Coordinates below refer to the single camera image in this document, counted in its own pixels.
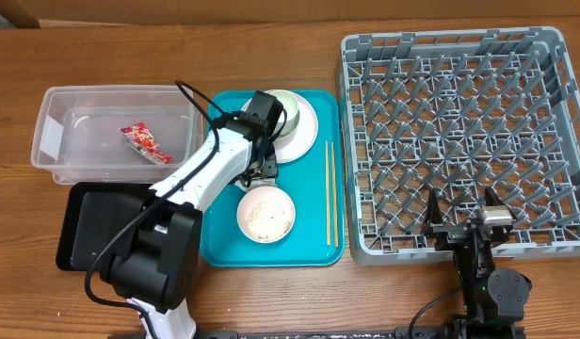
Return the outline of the white napkin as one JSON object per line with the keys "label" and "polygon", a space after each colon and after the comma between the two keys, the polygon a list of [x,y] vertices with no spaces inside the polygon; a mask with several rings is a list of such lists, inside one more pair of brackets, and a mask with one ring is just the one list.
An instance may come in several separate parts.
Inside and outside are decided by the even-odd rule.
{"label": "white napkin", "polygon": [[269,178],[269,179],[260,179],[260,180],[253,180],[253,181],[242,181],[237,179],[234,181],[234,185],[239,187],[244,192],[249,192],[255,188],[262,187],[262,186],[274,186],[276,187],[276,180]]}

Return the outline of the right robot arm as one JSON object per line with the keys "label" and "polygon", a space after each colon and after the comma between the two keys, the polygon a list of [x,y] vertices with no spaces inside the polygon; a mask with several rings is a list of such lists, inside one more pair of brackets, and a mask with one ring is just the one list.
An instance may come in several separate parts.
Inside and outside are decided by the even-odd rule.
{"label": "right robot arm", "polygon": [[524,338],[515,324],[524,319],[532,282],[511,268],[498,268],[492,250],[509,240],[516,216],[487,186],[485,204],[474,218],[460,226],[443,222],[435,189],[428,194],[421,234],[435,239],[436,250],[453,253],[459,286],[432,300],[412,318],[408,336],[414,336],[419,317],[436,304],[461,292],[463,315],[451,315],[432,334],[434,338]]}

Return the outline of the red snack wrapper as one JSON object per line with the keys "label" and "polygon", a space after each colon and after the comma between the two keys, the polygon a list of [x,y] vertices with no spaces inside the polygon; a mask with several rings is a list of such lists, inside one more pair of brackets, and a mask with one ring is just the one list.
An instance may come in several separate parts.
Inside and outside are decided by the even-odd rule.
{"label": "red snack wrapper", "polygon": [[122,127],[120,132],[125,137],[127,143],[150,162],[156,165],[167,165],[170,163],[172,157],[159,150],[159,145],[154,139],[153,134],[143,122]]}

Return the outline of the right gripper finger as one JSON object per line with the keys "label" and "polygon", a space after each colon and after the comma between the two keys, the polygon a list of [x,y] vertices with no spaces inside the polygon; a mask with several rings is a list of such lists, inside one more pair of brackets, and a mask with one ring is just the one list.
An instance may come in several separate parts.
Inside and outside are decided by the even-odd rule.
{"label": "right gripper finger", "polygon": [[426,224],[443,225],[443,215],[438,202],[437,190],[431,188],[428,194]]}
{"label": "right gripper finger", "polygon": [[505,203],[498,197],[495,190],[490,186],[484,188],[484,200],[486,206],[505,206]]}

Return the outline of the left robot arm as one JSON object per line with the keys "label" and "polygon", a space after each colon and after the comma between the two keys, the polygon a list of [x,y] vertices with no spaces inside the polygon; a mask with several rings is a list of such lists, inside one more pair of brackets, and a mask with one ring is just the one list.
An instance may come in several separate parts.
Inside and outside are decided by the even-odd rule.
{"label": "left robot arm", "polygon": [[274,142],[288,119],[287,105],[260,90],[247,110],[210,119],[201,147],[151,186],[153,200],[97,255],[90,269],[120,296],[109,304],[136,311],[146,337],[196,336],[185,296],[200,253],[203,214],[229,183],[251,186],[277,179]]}

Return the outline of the small white dish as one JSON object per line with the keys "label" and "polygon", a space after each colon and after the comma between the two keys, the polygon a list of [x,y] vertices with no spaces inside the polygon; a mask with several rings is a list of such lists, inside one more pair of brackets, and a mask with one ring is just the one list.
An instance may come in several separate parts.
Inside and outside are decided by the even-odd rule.
{"label": "small white dish", "polygon": [[243,196],[238,204],[236,219],[248,239],[270,244],[290,233],[296,221],[296,207],[280,188],[261,186]]}

